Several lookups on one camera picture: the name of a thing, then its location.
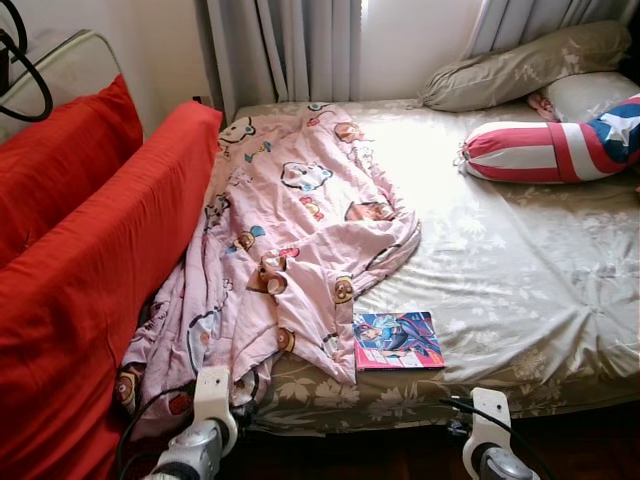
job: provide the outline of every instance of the cartoon print blanket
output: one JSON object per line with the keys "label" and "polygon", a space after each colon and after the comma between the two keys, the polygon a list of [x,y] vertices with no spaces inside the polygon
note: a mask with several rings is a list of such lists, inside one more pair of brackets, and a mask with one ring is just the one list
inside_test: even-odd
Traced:
{"label": "cartoon print blanket", "polygon": [[260,401],[282,351],[355,383],[353,299],[420,237],[373,145],[330,104],[221,133],[212,182],[223,189],[213,186],[184,260],[136,331],[115,394],[133,414],[183,388],[155,402],[133,438],[185,420],[202,366],[229,369],[238,411]]}

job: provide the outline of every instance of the white curtain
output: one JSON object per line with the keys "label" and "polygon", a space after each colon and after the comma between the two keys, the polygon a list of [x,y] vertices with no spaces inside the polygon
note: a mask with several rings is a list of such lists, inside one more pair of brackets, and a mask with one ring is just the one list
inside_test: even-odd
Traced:
{"label": "white curtain", "polygon": [[356,99],[360,3],[206,0],[227,121],[247,105]]}
{"label": "white curtain", "polygon": [[467,57],[517,47],[560,28],[616,18],[612,0],[483,0]]}

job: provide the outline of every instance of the book cover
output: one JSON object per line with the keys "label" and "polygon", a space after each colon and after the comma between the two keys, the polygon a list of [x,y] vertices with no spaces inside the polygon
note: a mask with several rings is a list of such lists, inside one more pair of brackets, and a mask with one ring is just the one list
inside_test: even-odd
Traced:
{"label": "book cover", "polygon": [[444,367],[429,312],[357,314],[353,332],[359,371]]}

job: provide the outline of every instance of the floral bedsheet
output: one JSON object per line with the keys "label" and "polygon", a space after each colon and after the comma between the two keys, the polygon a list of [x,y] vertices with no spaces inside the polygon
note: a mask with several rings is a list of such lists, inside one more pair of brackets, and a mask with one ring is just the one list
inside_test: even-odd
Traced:
{"label": "floral bedsheet", "polygon": [[[640,398],[640,178],[579,185],[491,183],[453,166],[488,121],[538,121],[524,104],[451,114],[412,101],[341,104],[418,212],[421,244],[357,312],[430,311],[446,367],[358,373],[341,385],[285,354],[255,427],[329,433],[444,423],[438,403],[476,386],[502,390],[514,417]],[[249,107],[241,116],[306,104]]]}

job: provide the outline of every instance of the fabric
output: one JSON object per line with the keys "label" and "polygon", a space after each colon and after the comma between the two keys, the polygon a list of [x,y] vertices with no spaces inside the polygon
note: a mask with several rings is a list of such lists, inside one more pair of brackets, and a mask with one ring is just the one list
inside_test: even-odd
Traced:
{"label": "fabric", "polygon": [[513,50],[441,68],[426,83],[422,103],[449,112],[499,105],[568,75],[615,70],[630,43],[629,33],[615,21],[569,27]]}
{"label": "fabric", "polygon": [[0,270],[8,478],[109,478],[117,365],[197,223],[221,115],[179,107],[94,195]]}
{"label": "fabric", "polygon": [[547,33],[614,18],[610,0],[484,0],[468,57],[508,50]]}
{"label": "fabric", "polygon": [[0,268],[98,190],[142,145],[118,75],[0,145]]}
{"label": "fabric", "polygon": [[431,312],[446,366],[359,372],[347,385],[285,354],[255,428],[313,434],[445,424],[456,413],[438,399],[476,386],[504,391],[516,418],[639,399],[637,174],[578,185],[479,182],[451,165],[460,139],[484,123],[535,122],[537,114],[524,102],[464,114],[411,104],[341,104],[376,138],[375,160],[422,220],[416,253],[354,310]]}
{"label": "fabric", "polygon": [[360,3],[209,0],[227,121],[247,105],[354,98]]}
{"label": "fabric", "polygon": [[640,93],[640,87],[616,72],[595,72],[556,80],[541,90],[561,122],[588,122]]}
{"label": "fabric", "polygon": [[243,118],[220,142],[212,178],[221,188],[137,330],[117,387],[131,413],[185,388],[155,402],[135,438],[184,423],[203,366],[229,368],[240,413],[264,395],[279,352],[353,384],[353,298],[419,241],[413,212],[371,159],[375,143],[339,108]]}
{"label": "fabric", "polygon": [[516,183],[577,183],[618,173],[640,158],[640,95],[589,123],[491,122],[462,149],[466,172]]}

